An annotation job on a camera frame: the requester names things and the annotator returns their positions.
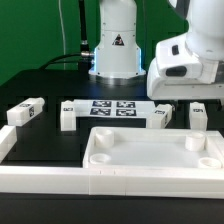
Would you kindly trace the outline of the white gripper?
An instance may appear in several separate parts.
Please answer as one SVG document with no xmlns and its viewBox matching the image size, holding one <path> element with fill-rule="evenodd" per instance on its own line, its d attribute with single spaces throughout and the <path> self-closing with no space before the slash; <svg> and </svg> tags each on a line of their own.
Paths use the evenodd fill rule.
<svg viewBox="0 0 224 224">
<path fill-rule="evenodd" d="M 212 49 L 199 56 L 186 44 L 186 34 L 156 46 L 147 76 L 147 96 L 152 100 L 224 98 L 224 52 L 216 58 Z"/>
</svg>

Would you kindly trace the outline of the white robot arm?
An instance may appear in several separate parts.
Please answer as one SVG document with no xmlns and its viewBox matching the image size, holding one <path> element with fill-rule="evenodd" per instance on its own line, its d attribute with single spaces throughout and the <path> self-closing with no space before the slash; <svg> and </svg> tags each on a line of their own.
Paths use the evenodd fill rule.
<svg viewBox="0 0 224 224">
<path fill-rule="evenodd" d="M 224 0 L 167 0 L 188 31 L 156 45 L 149 69 L 136 44 L 134 0 L 100 0 L 101 39 L 90 77 L 110 85 L 147 78 L 152 100 L 224 98 Z"/>
</svg>

